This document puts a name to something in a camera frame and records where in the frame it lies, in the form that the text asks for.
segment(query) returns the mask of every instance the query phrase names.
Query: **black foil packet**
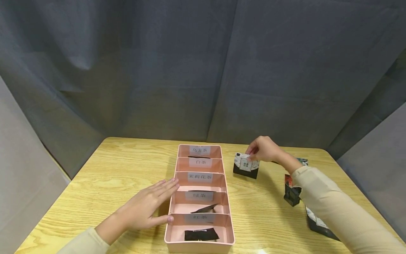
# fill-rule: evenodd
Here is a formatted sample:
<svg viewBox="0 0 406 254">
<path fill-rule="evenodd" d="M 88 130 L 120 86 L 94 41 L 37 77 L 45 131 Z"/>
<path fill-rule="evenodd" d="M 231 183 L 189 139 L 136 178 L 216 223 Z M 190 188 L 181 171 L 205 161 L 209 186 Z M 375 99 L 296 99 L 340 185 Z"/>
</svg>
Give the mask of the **black foil packet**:
<svg viewBox="0 0 406 254">
<path fill-rule="evenodd" d="M 210 206 L 206 206 L 206 207 L 200 208 L 199 210 L 194 211 L 194 212 L 191 212 L 191 213 L 215 213 L 214 207 L 216 207 L 216 205 L 218 205 L 218 204 L 219 204 L 219 203 L 217 203 L 217 204 L 212 204 L 212 205 L 210 205 Z"/>
<path fill-rule="evenodd" d="M 306 207 L 307 225 L 311 231 L 327 236 L 328 238 L 340 241 L 338 237 L 318 218 L 309 208 Z"/>
<path fill-rule="evenodd" d="M 220 239 L 214 228 L 185 230 L 185 241 L 213 241 Z"/>
<path fill-rule="evenodd" d="M 256 179 L 259 170 L 259 161 L 248 161 L 248 154 L 236 153 L 234 157 L 233 173 Z"/>
</svg>

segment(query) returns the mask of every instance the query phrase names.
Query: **wood grain surface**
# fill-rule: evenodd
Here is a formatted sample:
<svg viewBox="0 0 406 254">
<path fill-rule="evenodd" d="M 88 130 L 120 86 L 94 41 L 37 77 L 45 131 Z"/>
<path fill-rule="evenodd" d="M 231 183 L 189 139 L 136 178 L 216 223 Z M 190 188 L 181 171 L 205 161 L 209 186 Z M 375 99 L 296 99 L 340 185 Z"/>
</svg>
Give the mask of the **wood grain surface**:
<svg viewBox="0 0 406 254">
<path fill-rule="evenodd" d="M 107 138 L 86 162 L 16 253 L 56 253 L 76 235 L 95 227 L 139 190 L 163 179 L 175 170 L 180 143 L 150 139 Z M 338 241 L 310 231 L 303 203 L 291 207 L 284 199 L 284 169 L 261 162 L 258 179 L 233 175 L 236 152 L 247 145 L 222 147 L 236 243 L 230 253 L 348 253 Z M 372 214 L 399 239 L 355 184 L 324 150 L 285 148 L 296 157 L 307 158 Z M 157 214 L 168 212 L 168 202 Z M 108 253 L 168 253 L 165 226 L 127 232 Z"/>
</svg>

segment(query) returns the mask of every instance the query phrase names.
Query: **hand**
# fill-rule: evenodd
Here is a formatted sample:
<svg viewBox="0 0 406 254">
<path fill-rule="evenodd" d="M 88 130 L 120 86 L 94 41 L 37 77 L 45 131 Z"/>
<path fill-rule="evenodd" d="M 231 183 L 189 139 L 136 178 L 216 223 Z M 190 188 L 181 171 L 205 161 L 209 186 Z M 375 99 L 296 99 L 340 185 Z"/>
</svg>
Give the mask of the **hand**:
<svg viewBox="0 0 406 254">
<path fill-rule="evenodd" d="M 152 215 L 179 188 L 177 182 L 177 179 L 161 180 L 139 191 L 95 228 L 97 234 L 111 245 L 127 230 L 151 228 L 173 221 L 169 215 Z"/>
<path fill-rule="evenodd" d="M 276 161 L 285 153 L 274 141 L 268 136 L 257 137 L 247 148 L 246 154 L 250 154 L 252 161 Z"/>
<path fill-rule="evenodd" d="M 152 217 L 155 210 L 179 188 L 177 179 L 161 180 L 145 188 L 132 197 L 127 203 L 117 210 L 129 230 L 152 228 L 167 222 L 172 222 L 173 217 L 163 215 Z"/>
<path fill-rule="evenodd" d="M 250 154 L 252 161 L 274 161 L 285 168 L 289 174 L 293 174 L 303 165 L 291 154 L 280 148 L 270 137 L 259 136 L 249 146 L 245 152 Z"/>
</svg>

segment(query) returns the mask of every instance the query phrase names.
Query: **gray curtain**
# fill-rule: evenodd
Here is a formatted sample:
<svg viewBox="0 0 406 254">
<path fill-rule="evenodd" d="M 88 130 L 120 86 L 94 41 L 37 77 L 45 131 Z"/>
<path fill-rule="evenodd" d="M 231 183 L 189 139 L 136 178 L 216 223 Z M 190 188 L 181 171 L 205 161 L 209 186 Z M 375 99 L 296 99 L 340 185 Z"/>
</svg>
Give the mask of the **gray curtain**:
<svg viewBox="0 0 406 254">
<path fill-rule="evenodd" d="M 70 177 L 108 136 L 327 149 L 405 48 L 405 6 L 4 0 L 0 75 Z"/>
</svg>

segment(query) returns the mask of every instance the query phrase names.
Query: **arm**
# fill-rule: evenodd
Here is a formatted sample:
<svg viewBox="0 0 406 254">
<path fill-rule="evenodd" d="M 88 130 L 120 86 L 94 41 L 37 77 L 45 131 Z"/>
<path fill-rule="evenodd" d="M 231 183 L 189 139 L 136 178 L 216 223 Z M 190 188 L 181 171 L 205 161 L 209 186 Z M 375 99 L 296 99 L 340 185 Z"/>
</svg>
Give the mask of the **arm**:
<svg viewBox="0 0 406 254">
<path fill-rule="evenodd" d="M 172 216 L 152 217 L 152 214 L 179 188 L 177 182 L 177 179 L 162 180 L 141 190 L 96 228 L 75 237 L 58 254 L 105 254 L 127 230 L 152 228 L 173 221 Z"/>
<path fill-rule="evenodd" d="M 252 160 L 275 161 L 296 185 L 300 198 L 352 253 L 406 253 L 406 248 L 376 219 L 314 167 L 303 166 L 269 137 L 259 137 L 248 147 Z"/>
</svg>

